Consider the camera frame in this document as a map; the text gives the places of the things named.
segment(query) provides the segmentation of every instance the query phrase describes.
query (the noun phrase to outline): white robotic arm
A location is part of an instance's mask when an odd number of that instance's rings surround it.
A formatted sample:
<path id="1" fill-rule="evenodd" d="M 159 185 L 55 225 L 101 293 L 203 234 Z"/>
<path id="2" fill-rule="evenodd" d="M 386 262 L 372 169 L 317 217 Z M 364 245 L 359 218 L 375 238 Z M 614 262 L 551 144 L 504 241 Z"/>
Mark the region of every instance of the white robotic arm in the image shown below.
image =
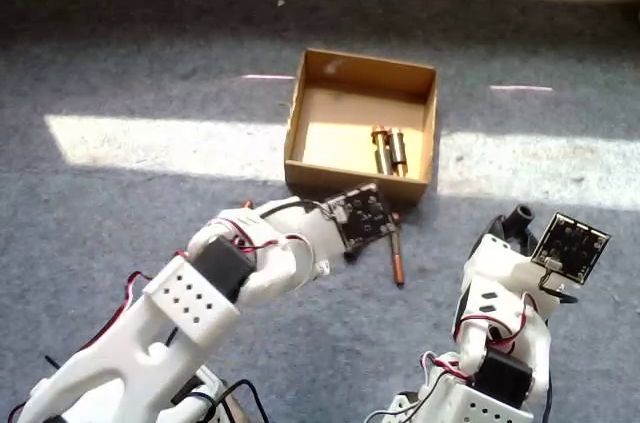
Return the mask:
<path id="1" fill-rule="evenodd" d="M 538 243 L 527 229 L 532 219 L 520 206 L 492 222 L 464 267 L 453 325 L 459 351 L 425 353 L 420 391 L 399 394 L 370 416 L 383 415 L 383 423 L 533 420 L 528 403 L 550 384 L 546 322 L 559 303 L 577 301 L 563 291 L 584 283 L 609 236 L 556 214 Z M 507 240 L 519 242 L 520 252 Z"/>
<path id="2" fill-rule="evenodd" d="M 17 421 L 197 421 L 206 401 L 171 401 L 194 375 L 205 383 L 198 391 L 219 396 L 220 381 L 201 366 L 241 310 L 328 274 L 331 258 L 394 230 L 374 184 L 323 204 L 290 198 L 222 211 L 108 331 L 33 388 Z M 166 346 L 160 338 L 171 327 L 177 337 Z"/>

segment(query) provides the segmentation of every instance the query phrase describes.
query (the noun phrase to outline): circuit board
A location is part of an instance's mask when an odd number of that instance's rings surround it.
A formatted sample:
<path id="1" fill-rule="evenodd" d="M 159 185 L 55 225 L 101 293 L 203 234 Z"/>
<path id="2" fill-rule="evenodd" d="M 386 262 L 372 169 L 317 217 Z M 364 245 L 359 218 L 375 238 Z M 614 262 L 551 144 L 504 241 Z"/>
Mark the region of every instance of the circuit board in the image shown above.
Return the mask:
<path id="1" fill-rule="evenodd" d="M 375 183 L 334 196 L 325 203 L 335 217 L 347 251 L 396 231 L 393 217 Z"/>
<path id="2" fill-rule="evenodd" d="M 609 238 L 606 233 L 556 213 L 531 260 L 582 285 Z"/>

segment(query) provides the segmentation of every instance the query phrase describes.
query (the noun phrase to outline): gray carpet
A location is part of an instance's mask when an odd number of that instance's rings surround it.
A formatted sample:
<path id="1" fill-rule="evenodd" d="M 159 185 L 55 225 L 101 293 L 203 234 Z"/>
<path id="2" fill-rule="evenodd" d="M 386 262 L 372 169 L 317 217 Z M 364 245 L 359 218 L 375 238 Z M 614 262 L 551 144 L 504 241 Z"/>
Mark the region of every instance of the gray carpet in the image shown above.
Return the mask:
<path id="1" fill-rule="evenodd" d="M 288 194 L 293 82 L 242 76 L 294 75 L 322 47 L 439 70 L 438 173 L 407 215 L 408 285 L 379 242 L 244 315 L 211 366 L 252 379 L 273 421 L 360 422 L 417 387 L 424 350 L 451 348 L 470 246 L 529 201 L 537 232 L 560 209 L 613 234 L 580 303 L 551 321 L 552 421 L 635 420 L 633 8 L 283 1 L 0 0 L 0 413 L 50 372 L 45 353 L 64 360 L 106 320 L 130 271 L 162 267 L 221 208 Z"/>

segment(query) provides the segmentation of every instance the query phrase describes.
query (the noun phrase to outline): cardboard box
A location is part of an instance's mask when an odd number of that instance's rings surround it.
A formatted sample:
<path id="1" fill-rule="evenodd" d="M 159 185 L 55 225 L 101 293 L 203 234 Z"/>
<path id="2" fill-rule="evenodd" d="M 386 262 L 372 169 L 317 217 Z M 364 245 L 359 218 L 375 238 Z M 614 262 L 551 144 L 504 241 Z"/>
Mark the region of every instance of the cardboard box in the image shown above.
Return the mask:
<path id="1" fill-rule="evenodd" d="M 288 184 L 335 191 L 375 180 L 391 200 L 420 200 L 433 164 L 433 68 L 307 50 L 293 98 L 284 151 Z M 375 125 L 402 128 L 407 177 L 377 172 Z"/>

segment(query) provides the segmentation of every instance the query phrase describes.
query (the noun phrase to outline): cable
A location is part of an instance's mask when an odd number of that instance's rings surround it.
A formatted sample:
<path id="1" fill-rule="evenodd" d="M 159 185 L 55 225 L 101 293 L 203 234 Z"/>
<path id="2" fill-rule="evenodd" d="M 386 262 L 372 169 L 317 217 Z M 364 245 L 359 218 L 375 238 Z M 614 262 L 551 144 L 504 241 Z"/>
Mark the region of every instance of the cable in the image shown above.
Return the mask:
<path id="1" fill-rule="evenodd" d="M 367 415 L 367 417 L 364 419 L 363 423 L 370 423 L 371 420 L 373 420 L 376 416 L 398 416 L 398 415 L 401 415 L 402 413 L 406 413 L 407 411 L 413 410 L 416 406 L 418 406 L 417 402 L 407 406 L 406 408 L 403 408 L 402 410 L 395 410 L 395 411 L 376 410 L 376 411 L 372 411 L 371 413 L 369 413 Z"/>
<path id="2" fill-rule="evenodd" d="M 287 208 L 294 208 L 296 206 L 302 206 L 303 208 L 314 206 L 320 209 L 320 212 L 325 218 L 328 218 L 330 220 L 335 220 L 335 217 L 327 211 L 327 209 L 322 205 L 322 203 L 315 200 L 296 200 L 296 201 L 290 201 L 288 203 L 283 203 L 282 205 L 274 206 L 273 208 L 265 211 L 260 215 L 260 218 L 265 219 L 279 211 L 286 210 Z"/>
<path id="3" fill-rule="evenodd" d="M 553 405 L 553 384 L 551 383 L 551 372 L 549 372 L 549 387 L 547 388 L 547 402 L 544 405 L 544 413 L 542 414 L 542 423 L 549 423 L 549 415 L 551 415 L 551 405 Z"/>
<path id="4" fill-rule="evenodd" d="M 202 398 L 203 400 L 207 400 L 211 406 L 216 404 L 216 400 L 213 399 L 213 396 L 207 395 L 206 393 L 203 393 L 202 391 L 192 391 L 191 393 L 187 393 L 185 395 L 185 398 L 188 397 L 188 396 L 191 396 L 191 397 L 194 397 L 194 398 Z"/>
<path id="5" fill-rule="evenodd" d="M 540 311 L 538 311 L 538 303 L 536 302 L 535 298 L 533 296 L 531 296 L 531 293 L 527 293 L 526 291 L 522 294 L 522 296 L 524 298 L 529 298 L 529 301 L 531 301 L 531 306 L 533 306 L 533 309 L 536 310 L 536 313 L 540 313 Z"/>
<path id="6" fill-rule="evenodd" d="M 315 263 L 316 263 L 316 252 L 313 249 L 313 245 L 311 244 L 311 241 L 309 241 L 309 239 L 304 236 L 301 235 L 300 233 L 287 233 L 284 235 L 284 237 L 287 240 L 298 240 L 298 241 L 302 241 L 305 245 L 307 245 L 307 249 L 309 250 L 309 275 L 307 276 L 307 280 L 310 280 L 311 278 L 313 278 L 313 273 L 315 271 Z"/>
<path id="7" fill-rule="evenodd" d="M 218 405 L 222 404 L 222 402 L 231 393 L 233 393 L 235 390 L 237 390 L 241 386 L 246 386 L 249 388 L 249 390 L 251 390 L 251 393 L 253 394 L 253 399 L 256 402 L 256 406 L 258 407 L 258 411 L 260 412 L 260 416 L 262 417 L 262 420 L 264 421 L 264 423 L 269 423 L 269 417 L 267 416 L 267 413 L 264 411 L 264 406 L 262 406 L 262 401 L 260 401 L 260 397 L 258 396 L 258 390 L 256 390 L 256 387 L 254 386 L 253 383 L 251 383 L 249 380 L 244 378 L 242 380 L 236 381 L 229 388 L 224 390 L 222 394 L 216 399 L 215 404 L 211 405 L 211 408 L 209 408 L 209 411 L 207 412 L 207 414 L 204 415 L 204 418 L 200 420 L 198 423 L 209 423 L 210 421 L 212 421 L 213 417 L 216 415 L 216 408 L 218 407 Z"/>
<path id="8" fill-rule="evenodd" d="M 60 365 L 58 364 L 58 362 L 56 360 L 54 360 L 53 358 L 51 358 L 49 355 L 44 355 L 44 359 L 47 361 L 47 363 L 49 363 L 51 366 L 53 366 L 56 370 L 60 369 Z"/>
<path id="9" fill-rule="evenodd" d="M 257 246 L 242 245 L 242 246 L 238 246 L 238 249 L 243 253 L 253 253 L 254 251 L 262 250 L 263 248 L 277 245 L 277 244 L 278 244 L 278 240 L 267 240 L 261 245 L 257 245 Z"/>
<path id="10" fill-rule="evenodd" d="M 575 296 L 567 295 L 562 293 L 561 291 L 552 290 L 550 288 L 546 288 L 544 285 L 547 284 L 549 278 L 551 277 L 552 270 L 547 270 L 540 281 L 538 282 L 538 289 L 540 291 L 545 292 L 547 295 L 554 296 L 560 300 L 561 304 L 574 304 L 578 302 L 578 299 Z"/>
<path id="11" fill-rule="evenodd" d="M 535 302 L 535 300 L 533 300 L 533 297 L 529 294 L 529 293 L 523 293 L 522 295 L 522 313 L 520 316 L 520 327 L 513 332 L 511 330 L 511 328 L 504 323 L 503 321 L 499 320 L 498 318 L 495 318 L 493 316 L 490 315 L 467 315 L 467 316 L 463 316 L 462 318 L 460 318 L 460 321 L 458 322 L 458 326 L 454 329 L 453 332 L 453 339 L 457 341 L 458 339 L 458 333 L 460 332 L 460 328 L 462 327 L 462 323 L 466 322 L 466 321 L 470 321 L 470 320 L 482 320 L 482 321 L 490 321 L 492 323 L 497 323 L 500 326 L 502 326 L 503 328 L 505 328 L 510 335 L 505 337 L 505 338 L 500 338 L 500 339 L 494 339 L 494 340 L 490 340 L 489 343 L 491 345 L 508 345 L 512 342 L 514 342 L 516 340 L 516 338 L 518 338 L 518 336 L 520 336 L 520 333 L 522 332 L 522 330 L 524 329 L 525 325 L 527 324 L 527 304 L 526 304 L 526 298 L 529 297 L 531 298 L 531 300 L 533 301 L 535 308 L 537 308 L 537 303 Z"/>
<path id="12" fill-rule="evenodd" d="M 436 390 L 436 386 L 438 386 L 438 383 L 440 382 L 440 380 L 442 379 L 442 377 L 444 375 L 446 375 L 447 372 L 443 371 L 442 373 L 440 373 L 438 375 L 438 377 L 436 378 L 436 381 L 433 382 L 433 386 L 431 387 L 431 389 L 429 390 L 429 392 L 425 395 L 425 397 L 420 400 L 420 403 L 418 403 L 413 411 L 411 412 L 411 414 L 404 420 L 402 420 L 400 423 L 408 423 L 409 421 L 411 421 L 411 419 L 416 416 L 416 414 L 418 413 L 418 411 L 420 411 L 420 408 L 422 408 L 422 406 L 426 403 L 426 401 L 431 398 L 431 395 L 433 395 L 433 392 Z"/>
<path id="13" fill-rule="evenodd" d="M 229 218 L 221 218 L 219 216 L 216 218 L 216 220 L 220 220 L 223 223 L 231 225 L 233 227 L 233 229 L 236 230 L 238 233 L 240 233 L 242 235 L 242 237 L 245 239 L 245 241 L 247 241 L 249 243 L 249 246 L 253 246 L 253 240 L 251 239 L 251 237 L 235 221 L 230 220 Z"/>
<path id="14" fill-rule="evenodd" d="M 7 423 L 13 423 L 13 420 L 15 419 L 16 415 L 18 414 L 18 412 L 24 408 L 24 405 L 26 405 L 27 402 L 23 402 L 20 403 L 19 405 L 17 405 L 16 407 L 13 408 L 13 410 L 11 410 L 11 412 L 9 413 L 9 417 L 7 418 Z"/>
<path id="15" fill-rule="evenodd" d="M 133 273 L 131 273 L 129 275 L 129 278 L 127 278 L 127 282 L 124 285 L 124 301 L 115 311 L 113 316 L 109 318 L 109 321 L 107 321 L 107 323 L 102 328 L 100 328 L 100 330 L 95 334 L 95 336 L 91 338 L 87 343 L 85 343 L 80 348 L 80 350 L 85 350 L 89 348 L 91 345 L 93 345 L 96 341 L 98 341 L 102 337 L 102 335 L 104 335 L 109 330 L 109 328 L 111 328 L 113 324 L 116 321 L 118 321 L 118 318 L 120 318 L 120 316 L 122 316 L 122 314 L 131 307 L 131 302 L 133 301 L 133 284 L 135 283 L 136 279 L 138 279 L 138 277 L 140 276 L 146 280 L 149 280 L 149 281 L 152 280 L 152 277 L 145 275 L 141 271 L 134 271 Z"/>
<path id="16" fill-rule="evenodd" d="M 420 358 L 420 366 L 422 366 L 422 369 L 424 370 L 424 375 L 425 375 L 425 379 L 428 379 L 429 375 L 427 373 L 427 363 L 426 360 L 429 360 L 433 365 L 442 368 L 444 371 L 446 371 L 447 373 L 449 373 L 452 376 L 455 376 L 456 378 L 460 378 L 461 380 L 464 381 L 469 381 L 471 380 L 471 377 L 465 373 L 463 373 L 460 370 L 455 369 L 453 366 L 457 366 L 458 362 L 457 361 L 446 361 L 446 360 L 442 360 L 440 358 L 436 358 L 436 355 L 433 351 L 427 351 L 422 355 L 422 358 Z"/>
<path id="17" fill-rule="evenodd" d="M 227 414 L 227 419 L 229 420 L 229 423 L 237 423 L 236 419 L 233 417 L 233 413 L 231 413 L 231 408 L 229 408 L 229 404 L 227 403 L 227 400 L 222 400 L 220 404 L 222 405 L 222 408 L 224 408 L 224 411 Z"/>

